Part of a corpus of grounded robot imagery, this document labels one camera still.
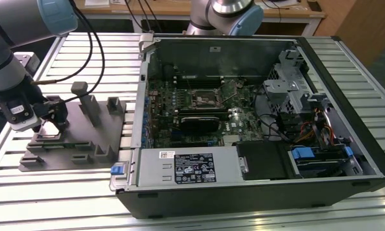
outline black cable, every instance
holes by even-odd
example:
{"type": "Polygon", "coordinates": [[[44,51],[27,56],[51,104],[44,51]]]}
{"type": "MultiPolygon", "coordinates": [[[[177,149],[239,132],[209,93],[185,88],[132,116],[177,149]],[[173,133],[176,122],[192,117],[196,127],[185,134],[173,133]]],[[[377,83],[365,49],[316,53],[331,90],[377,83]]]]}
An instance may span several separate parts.
{"type": "Polygon", "coordinates": [[[273,1],[272,1],[272,4],[275,4],[276,7],[271,7],[269,5],[267,5],[267,3],[265,3],[264,0],[261,0],[261,1],[263,1],[264,5],[265,5],[268,8],[271,8],[271,9],[277,9],[277,10],[279,10],[280,23],[281,23],[281,19],[283,19],[283,17],[281,17],[281,10],[289,10],[289,8],[281,8],[281,7],[279,7],[273,1]]]}
{"type": "Polygon", "coordinates": [[[92,36],[91,36],[91,32],[89,32],[89,27],[87,26],[85,21],[84,21],[81,15],[77,14],[77,18],[79,18],[81,24],[84,25],[84,27],[85,27],[87,30],[88,30],[88,40],[89,40],[88,59],[85,60],[85,62],[84,62],[84,64],[83,64],[83,66],[80,67],[80,69],[79,69],[73,74],[71,74],[69,76],[67,76],[67,77],[64,77],[64,78],[61,78],[61,79],[51,79],[51,80],[43,80],[43,81],[39,80],[39,81],[32,82],[33,85],[45,85],[45,84],[53,84],[53,83],[63,82],[63,81],[71,79],[72,77],[75,77],[77,74],[80,74],[80,72],[81,72],[81,71],[87,68],[87,66],[88,66],[88,63],[89,63],[89,61],[91,61],[91,57],[92,57],[92,55],[93,55],[92,36]]]}
{"type": "Polygon", "coordinates": [[[105,54],[104,54],[103,44],[101,44],[97,32],[96,32],[95,28],[92,27],[92,24],[89,23],[85,15],[83,14],[83,12],[77,8],[76,4],[73,3],[73,0],[71,0],[71,5],[73,7],[75,13],[77,14],[77,16],[79,15],[81,16],[87,26],[89,27],[89,29],[91,29],[95,37],[96,37],[96,40],[97,40],[97,43],[99,43],[99,47],[100,47],[100,52],[101,52],[101,63],[103,63],[101,64],[101,73],[100,73],[100,77],[97,79],[97,82],[96,82],[95,86],[92,87],[92,89],[88,92],[85,92],[84,94],[77,95],[77,96],[75,96],[75,97],[72,97],[72,98],[69,98],[67,100],[61,100],[60,102],[57,102],[56,104],[52,105],[52,108],[55,108],[56,106],[59,106],[59,105],[61,105],[64,103],[68,103],[68,102],[71,102],[71,101],[73,101],[76,99],[80,99],[84,96],[88,96],[89,94],[92,94],[92,92],[96,90],[96,88],[97,88],[97,86],[99,86],[99,84],[101,82],[101,79],[103,79],[103,76],[104,76],[104,72],[105,72],[105,54]]]}
{"type": "Polygon", "coordinates": [[[279,15],[280,15],[279,23],[281,23],[281,19],[283,19],[283,17],[281,17],[281,8],[276,5],[276,3],[273,1],[272,1],[272,4],[275,4],[275,6],[279,8],[279,15]]]}
{"type": "Polygon", "coordinates": [[[153,9],[152,9],[152,7],[149,6],[148,1],[144,0],[144,2],[145,2],[145,4],[147,4],[147,6],[148,6],[148,9],[149,9],[149,11],[151,11],[153,17],[155,17],[155,20],[156,20],[156,23],[157,23],[157,26],[159,26],[160,33],[163,33],[161,25],[160,25],[160,22],[159,22],[159,20],[157,20],[157,17],[156,17],[156,14],[155,14],[155,12],[153,12],[153,9]]]}
{"type": "Polygon", "coordinates": [[[145,21],[147,21],[148,30],[152,31],[152,26],[149,25],[148,16],[147,16],[147,13],[145,13],[145,10],[144,10],[144,6],[143,6],[143,4],[141,4],[141,0],[139,0],[139,4],[140,4],[141,10],[143,10],[143,14],[144,14],[144,16],[145,16],[145,21]]]}
{"type": "Polygon", "coordinates": [[[272,125],[273,125],[273,124],[276,124],[276,125],[279,126],[279,124],[277,124],[276,122],[272,122],[272,123],[269,124],[268,136],[272,136],[272,135],[271,135],[271,128],[272,128],[272,125]]]}
{"type": "Polygon", "coordinates": [[[127,4],[127,7],[128,7],[128,12],[129,12],[131,16],[133,17],[133,20],[135,20],[137,26],[140,27],[140,29],[141,29],[143,32],[148,33],[149,31],[145,30],[145,29],[141,27],[140,23],[139,23],[137,20],[136,20],[136,17],[135,17],[135,15],[133,15],[133,11],[131,10],[129,5],[128,5],[128,0],[124,0],[124,1],[125,1],[125,4],[127,4]]]}
{"type": "Polygon", "coordinates": [[[267,122],[261,119],[263,116],[276,116],[275,114],[261,114],[260,117],[260,122],[269,128],[272,129],[283,138],[283,140],[288,143],[293,143],[293,141],[284,135],[283,132],[280,132],[279,130],[276,130],[269,124],[267,124],[267,122]]]}

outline floor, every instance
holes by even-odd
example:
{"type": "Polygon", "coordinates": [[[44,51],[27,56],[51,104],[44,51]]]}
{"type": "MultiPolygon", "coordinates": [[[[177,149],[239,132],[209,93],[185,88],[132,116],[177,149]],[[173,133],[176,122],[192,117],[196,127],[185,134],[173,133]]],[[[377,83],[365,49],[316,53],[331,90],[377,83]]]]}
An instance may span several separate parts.
{"type": "MultiPolygon", "coordinates": [[[[132,23],[129,20],[89,20],[96,31],[100,32],[133,32],[132,23]]],[[[187,28],[188,25],[175,25],[172,22],[163,22],[161,26],[164,27],[164,31],[167,33],[175,33],[180,28],[187,28]]],[[[85,31],[81,25],[79,25],[79,32],[85,31]]],[[[32,51],[36,53],[39,58],[43,60],[47,54],[47,51],[52,45],[53,39],[47,39],[44,41],[36,42],[33,44],[25,45],[15,49],[17,51],[32,51]]],[[[385,50],[381,53],[377,61],[369,67],[369,71],[381,83],[385,88],[385,50]]],[[[5,124],[5,120],[0,118],[0,131],[5,124]]]]}

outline blue release tab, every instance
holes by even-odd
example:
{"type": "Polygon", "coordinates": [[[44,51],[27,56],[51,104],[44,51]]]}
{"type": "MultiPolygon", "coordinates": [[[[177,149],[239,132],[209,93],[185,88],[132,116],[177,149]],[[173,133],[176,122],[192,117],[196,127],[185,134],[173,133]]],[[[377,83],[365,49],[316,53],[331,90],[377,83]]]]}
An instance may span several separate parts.
{"type": "Polygon", "coordinates": [[[111,167],[111,175],[112,176],[124,175],[124,166],[111,167]]]}
{"type": "Polygon", "coordinates": [[[345,147],[345,148],[344,148],[344,151],[347,152],[347,155],[348,155],[348,156],[352,156],[352,155],[353,155],[353,151],[352,151],[351,147],[345,147]]]}
{"type": "Polygon", "coordinates": [[[315,158],[313,150],[308,147],[305,148],[295,148],[291,153],[293,154],[295,159],[300,158],[315,158]]]}

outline white desk leg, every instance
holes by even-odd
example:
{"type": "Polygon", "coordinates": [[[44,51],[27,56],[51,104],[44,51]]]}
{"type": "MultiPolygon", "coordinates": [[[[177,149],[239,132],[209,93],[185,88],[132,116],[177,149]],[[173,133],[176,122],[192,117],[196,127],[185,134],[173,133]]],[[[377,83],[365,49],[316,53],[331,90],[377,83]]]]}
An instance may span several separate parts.
{"type": "MultiPolygon", "coordinates": [[[[143,16],[135,15],[135,18],[136,18],[136,21],[137,21],[137,22],[140,23],[140,25],[141,25],[143,16]]],[[[133,17],[131,17],[131,21],[132,21],[132,23],[133,23],[135,33],[144,33],[144,32],[143,32],[143,29],[141,29],[140,26],[137,25],[133,17]]]]}
{"type": "Polygon", "coordinates": [[[303,36],[313,36],[315,35],[315,31],[320,25],[321,22],[321,18],[311,18],[309,19],[309,23],[305,26],[305,29],[303,31],[303,36]]]}

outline wooden cabinet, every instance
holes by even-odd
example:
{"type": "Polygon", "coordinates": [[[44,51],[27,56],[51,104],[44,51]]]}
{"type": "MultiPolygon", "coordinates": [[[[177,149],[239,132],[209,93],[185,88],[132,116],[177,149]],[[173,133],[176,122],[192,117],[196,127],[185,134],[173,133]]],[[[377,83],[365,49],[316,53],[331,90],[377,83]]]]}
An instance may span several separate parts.
{"type": "Polygon", "coordinates": [[[317,1],[328,16],[315,35],[337,35],[369,66],[385,49],[385,0],[317,1]]]}

